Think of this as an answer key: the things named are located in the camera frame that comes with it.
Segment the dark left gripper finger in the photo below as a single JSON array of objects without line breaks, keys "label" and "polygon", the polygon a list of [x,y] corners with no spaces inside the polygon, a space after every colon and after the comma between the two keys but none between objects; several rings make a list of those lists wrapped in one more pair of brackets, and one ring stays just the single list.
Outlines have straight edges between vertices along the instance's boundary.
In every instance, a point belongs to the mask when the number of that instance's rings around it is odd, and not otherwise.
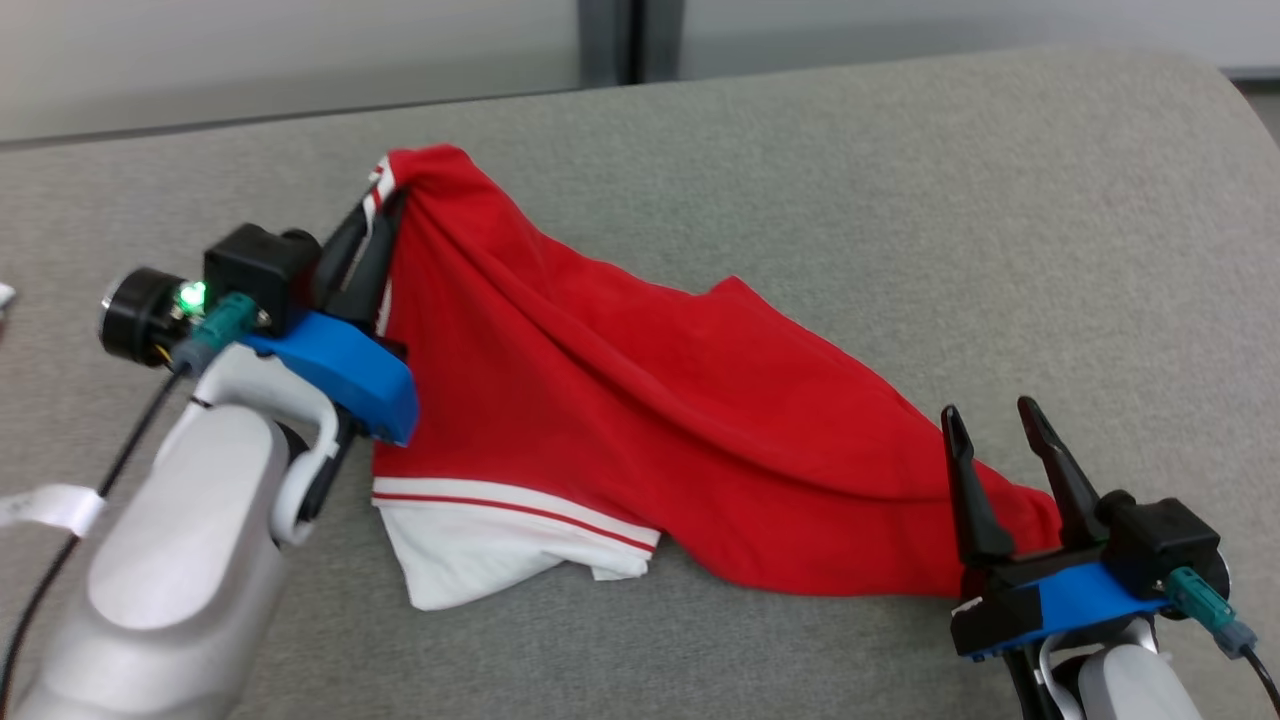
[{"label": "dark left gripper finger", "polygon": [[396,192],[366,223],[367,238],[346,286],[346,320],[358,327],[381,320],[403,205],[404,195]]},{"label": "dark left gripper finger", "polygon": [[325,307],[342,287],[351,263],[364,245],[369,219],[364,205],[355,205],[325,240],[314,269],[314,306]]}]

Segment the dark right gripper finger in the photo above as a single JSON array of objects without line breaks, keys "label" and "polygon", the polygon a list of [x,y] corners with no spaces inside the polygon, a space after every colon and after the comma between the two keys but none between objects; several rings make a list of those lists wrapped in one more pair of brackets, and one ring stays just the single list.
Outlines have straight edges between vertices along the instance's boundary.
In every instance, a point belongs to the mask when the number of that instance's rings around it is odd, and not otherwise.
[{"label": "dark right gripper finger", "polygon": [[1019,397],[1018,411],[1028,445],[1042,461],[1059,510],[1062,547],[1084,550],[1103,544],[1108,532],[1096,516],[1100,496],[1079,462],[1033,397]]},{"label": "dark right gripper finger", "polygon": [[940,418],[957,556],[968,568],[1007,561],[1014,538],[998,521],[977,471],[974,446],[956,406]]}]

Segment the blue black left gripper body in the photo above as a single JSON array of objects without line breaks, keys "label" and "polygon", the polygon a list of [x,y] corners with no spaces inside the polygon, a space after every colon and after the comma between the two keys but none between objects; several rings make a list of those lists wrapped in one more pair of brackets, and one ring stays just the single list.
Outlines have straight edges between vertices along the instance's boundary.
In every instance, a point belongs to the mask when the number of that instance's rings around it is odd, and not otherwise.
[{"label": "blue black left gripper body", "polygon": [[241,343],[279,357],[383,443],[406,446],[413,436],[419,395],[410,368],[356,325],[306,313],[279,338],[252,333]]}]

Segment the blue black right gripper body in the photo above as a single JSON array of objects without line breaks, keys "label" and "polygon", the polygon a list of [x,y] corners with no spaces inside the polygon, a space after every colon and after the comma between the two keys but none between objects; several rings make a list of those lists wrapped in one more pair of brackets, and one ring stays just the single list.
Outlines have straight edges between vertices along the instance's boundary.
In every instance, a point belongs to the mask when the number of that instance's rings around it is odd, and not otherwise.
[{"label": "blue black right gripper body", "polygon": [[1102,544],[1027,556],[960,547],[963,602],[951,612],[957,656],[980,661],[1059,633],[1169,607],[1153,591],[1133,594],[1102,564]]}]

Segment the red jersey with white sleeves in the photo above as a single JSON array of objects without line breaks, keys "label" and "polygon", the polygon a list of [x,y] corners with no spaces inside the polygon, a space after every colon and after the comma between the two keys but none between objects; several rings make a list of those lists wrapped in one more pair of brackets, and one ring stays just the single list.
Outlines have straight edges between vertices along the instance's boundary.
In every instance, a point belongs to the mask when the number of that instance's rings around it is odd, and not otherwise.
[{"label": "red jersey with white sleeves", "polygon": [[461,149],[398,150],[381,331],[421,406],[372,460],[410,603],[454,609],[572,562],[805,596],[955,597],[938,427],[730,277],[653,284],[539,231]]}]

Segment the black round left gripper motor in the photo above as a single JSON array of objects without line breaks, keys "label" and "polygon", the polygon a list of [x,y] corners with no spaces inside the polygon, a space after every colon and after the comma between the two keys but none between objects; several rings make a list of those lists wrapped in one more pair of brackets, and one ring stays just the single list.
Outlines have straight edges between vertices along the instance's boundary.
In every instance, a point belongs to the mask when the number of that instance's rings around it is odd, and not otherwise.
[{"label": "black round left gripper motor", "polygon": [[138,266],[104,296],[99,341],[104,351],[141,366],[169,366],[172,350],[191,332],[192,311],[183,306],[186,278]]}]

